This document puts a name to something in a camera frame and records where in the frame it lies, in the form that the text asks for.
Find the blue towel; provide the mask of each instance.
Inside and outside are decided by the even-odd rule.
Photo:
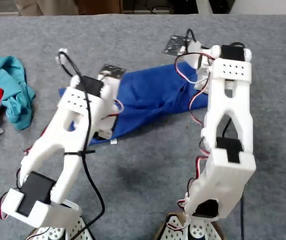
[[[197,80],[195,69],[186,62],[180,63],[179,69],[191,81]],[[65,88],[59,89],[60,96],[64,91]],[[173,64],[126,73],[120,82],[117,97],[123,103],[124,111],[119,115],[112,139],[161,116],[188,111],[189,101],[196,92],[193,84],[177,74]],[[204,108],[207,104],[208,96],[201,94],[191,109]],[[90,145],[105,141],[93,138]]]
[[[0,57],[0,88],[4,91],[0,104],[6,107],[8,120],[18,130],[27,128],[35,93],[27,85],[23,65],[14,56]]]

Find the pile of clothes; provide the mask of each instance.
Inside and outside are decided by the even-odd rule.
[[[14,127],[25,129],[31,124],[34,98],[35,93],[27,85],[22,63],[14,56],[0,57],[0,114],[2,107],[5,108],[5,114]]]

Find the gray carpet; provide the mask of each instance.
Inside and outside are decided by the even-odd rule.
[[[245,190],[247,240],[286,239],[286,16],[97,15],[0,18],[0,56],[17,56],[35,90],[34,119],[16,131],[0,119],[0,195],[15,186],[22,151],[30,146],[56,111],[58,88],[68,84],[57,66],[59,48],[69,48],[84,74],[95,77],[103,64],[130,71],[170,64],[161,53],[170,35],[192,28],[207,46],[240,41],[252,49],[251,113],[257,171]],[[196,111],[204,116],[205,109]],[[220,133],[224,122],[218,128]],[[200,128],[189,114],[158,119],[101,144],[88,157],[89,170],[106,202],[106,214],[92,227],[98,240],[152,239],[166,214],[177,210],[194,160],[200,154]],[[45,162],[41,173],[57,178],[62,152]],[[81,170],[70,191],[88,221],[99,201]],[[227,239],[240,239],[239,206],[219,221]],[[0,221],[0,240],[24,239],[32,228],[8,218]]]

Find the electrical wire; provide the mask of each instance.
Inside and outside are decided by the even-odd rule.
[[[198,148],[200,149],[200,151],[201,151],[204,155],[209,156],[209,155],[210,155],[210,152],[207,151],[207,150],[206,150],[205,148],[203,148],[203,146],[202,146],[203,141],[204,141],[204,137],[202,137],[201,140],[199,141],[199,143],[198,143]]]
[[[176,202],[176,204],[178,205],[179,208],[184,210],[184,204],[185,204],[185,200],[184,199],[180,199]]]
[[[20,175],[20,172],[21,172],[21,168],[19,168],[17,171],[16,171],[16,188],[17,189],[21,189],[21,187],[19,186],[19,175]]]
[[[186,30],[185,38],[184,38],[185,52],[186,52],[187,54],[189,53],[189,50],[188,50],[188,48],[189,48],[189,46],[188,46],[189,34],[191,34],[192,40],[193,40],[195,43],[197,42],[197,40],[196,40],[196,38],[195,38],[195,36],[194,36],[193,30],[192,30],[191,28],[188,28],[188,29]]]
[[[190,84],[197,84],[197,83],[198,83],[197,81],[196,81],[196,82],[193,82],[193,81],[191,81],[185,74],[183,74],[183,73],[180,71],[179,66],[178,66],[178,61],[179,61],[180,58],[182,58],[182,57],[184,57],[184,56],[192,55],[192,54],[199,54],[199,55],[205,56],[205,57],[207,57],[208,59],[211,59],[211,60],[215,60],[215,59],[214,59],[214,57],[212,57],[212,56],[210,56],[210,55],[208,55],[208,54],[206,54],[206,53],[204,53],[204,52],[188,52],[188,53],[181,54],[181,55],[179,55],[179,56],[177,56],[177,57],[175,58],[174,67],[175,67],[176,72],[177,72],[183,79],[185,79],[186,81],[188,81]]]
[[[189,226],[189,224],[190,224],[190,221],[188,220],[188,221],[185,222],[183,227],[177,227],[177,226],[174,226],[174,225],[172,225],[171,223],[168,223],[168,222],[166,223],[166,226],[169,229],[171,229],[171,230],[173,230],[175,232],[177,232],[177,231],[181,231],[182,232],[184,229],[186,229]]]
[[[122,103],[120,100],[114,99],[114,101],[119,104],[120,109],[119,109],[118,113],[110,114],[110,115],[108,115],[108,117],[118,116],[118,115],[120,115],[120,114],[123,112],[123,110],[124,110],[124,105],[123,105],[123,103]]]
[[[240,225],[241,225],[241,240],[244,240],[244,193],[240,200]]]
[[[225,134],[231,125],[232,118],[230,117],[229,120],[227,121],[223,132],[222,132],[222,138],[225,138]],[[241,230],[241,240],[244,240],[244,192],[242,193],[242,197],[240,199],[240,213],[239,213],[239,219],[240,219],[240,230]]]
[[[226,123],[226,125],[225,125],[225,127],[223,129],[222,138],[225,138],[225,133],[227,132],[231,122],[232,122],[232,118],[229,118],[229,120],[227,121],[227,123]]]
[[[83,146],[83,150],[82,151],[79,151],[77,152],[76,154],[77,155],[80,155],[81,156],[81,159],[82,159],[82,163],[83,163],[83,168],[84,168],[84,171],[85,171],[85,174],[87,176],[87,179],[90,183],[90,185],[93,187],[99,201],[100,201],[100,204],[101,204],[101,212],[93,219],[91,220],[89,223],[87,223],[83,228],[81,228],[70,240],[75,240],[85,229],[88,229],[92,224],[94,224],[100,217],[102,217],[102,215],[105,213],[105,203],[104,203],[104,200],[102,198],[102,195],[100,193],[100,191],[98,190],[97,186],[95,185],[91,175],[90,175],[90,172],[89,172],[89,169],[88,169],[88,165],[87,165],[87,162],[86,162],[86,154],[87,153],[90,153],[91,151],[87,151],[87,147],[88,147],[88,142],[89,142],[89,137],[90,137],[90,130],[91,130],[91,106],[90,106],[90,101],[89,101],[89,96],[88,96],[88,93],[86,92],[86,84],[85,84],[85,81],[84,81],[84,78],[79,70],[79,68],[76,66],[76,64],[72,61],[72,59],[69,57],[69,55],[67,55],[64,51],[60,51],[58,53],[58,60],[59,60],[59,63],[60,65],[62,66],[62,63],[61,63],[61,55],[65,56],[67,61],[69,62],[69,64],[72,66],[72,68],[74,69],[74,71],[76,72],[76,74],[78,75],[79,77],[79,80],[80,80],[80,83],[82,84],[83,86],[83,89],[84,89],[84,95],[85,95],[85,101],[86,101],[86,106],[87,106],[87,116],[88,116],[88,127],[87,127],[87,131],[86,131],[86,135],[85,135],[85,141],[84,141],[84,146]]]
[[[45,234],[46,232],[48,232],[49,230],[50,230],[50,227],[48,227],[48,229],[46,231],[42,232],[42,233],[33,234],[33,235],[28,236],[25,240],[30,240],[30,239],[33,239],[35,237],[41,236],[41,235]]]
[[[194,122],[196,122],[197,124],[199,124],[201,127],[203,127],[203,122],[202,122],[201,120],[199,120],[198,118],[196,118],[196,117],[194,116],[194,114],[192,113],[192,104],[193,104],[194,100],[195,100],[198,96],[200,96],[200,95],[205,91],[205,89],[207,88],[207,86],[208,86],[208,84],[209,84],[209,78],[210,78],[210,73],[208,74],[208,77],[207,77],[207,79],[206,79],[205,85],[201,88],[200,91],[198,91],[197,93],[195,93],[195,94],[192,96],[191,100],[190,100],[189,103],[188,103],[188,111],[189,111],[189,113],[191,114],[192,119],[194,120]]]
[[[2,203],[3,203],[3,200],[4,200],[4,198],[6,197],[7,194],[8,194],[8,191],[5,192],[5,193],[3,193],[3,195],[0,197],[0,219],[1,219],[1,220],[5,220],[5,219],[8,218],[8,215],[7,215],[7,214],[3,215],[2,208],[1,208],[1,207],[2,207]]]
[[[207,160],[208,157],[207,156],[197,156],[195,159],[195,169],[196,169],[196,175],[195,175],[195,179],[198,179],[200,177],[200,161],[201,160]]]

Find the robotic arm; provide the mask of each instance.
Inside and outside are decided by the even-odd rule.
[[[199,239],[204,235],[196,232],[196,226],[199,231],[205,229],[208,222],[226,218],[256,170],[250,114],[252,53],[236,45],[202,49],[199,42],[193,41],[188,52],[213,57],[210,62],[199,54],[184,56],[184,60],[198,70],[198,77],[208,76],[209,82],[208,107],[201,130],[208,158],[204,170],[188,186],[189,190],[181,201],[186,216],[185,226],[181,227],[184,239]],[[232,96],[227,96],[226,90],[231,90]],[[235,139],[217,137],[217,127],[224,114],[230,116],[235,125]]]
[[[9,190],[1,205],[4,213],[35,228],[66,229],[79,220],[81,209],[66,197],[82,166],[80,151],[84,148],[89,127],[85,92],[91,120],[88,141],[95,133],[111,131],[119,114],[115,99],[120,79],[110,77],[108,72],[99,75],[99,79],[83,76],[84,84],[81,84],[78,75],[71,78],[46,131],[21,161],[21,188]],[[58,149],[64,149],[64,167],[58,180],[54,181],[38,170]]]
[[[205,169],[189,186],[182,206],[186,216],[182,227],[185,239],[198,238],[193,227],[204,226],[226,218],[240,200],[247,181],[256,170],[253,156],[253,119],[250,114],[250,84],[252,81],[252,53],[249,49],[214,45],[201,49],[192,42],[188,51],[204,53],[211,62],[200,55],[186,55],[184,60],[198,69],[198,76],[208,75],[208,109],[201,137],[208,152]],[[86,91],[90,104],[89,140],[96,134],[106,134],[113,128],[118,107],[115,99],[120,80],[99,75],[100,80],[84,77],[71,78],[57,111],[44,134],[35,142],[21,162],[20,189],[10,189],[1,210],[35,228],[69,228],[78,221],[82,210],[66,196],[81,168],[79,153],[86,141],[89,126]],[[225,90],[231,90],[232,96]],[[224,114],[231,117],[237,130],[237,139],[217,137],[217,126]],[[71,122],[76,126],[69,130]],[[45,159],[56,150],[64,149],[64,167],[57,181],[37,171]]]

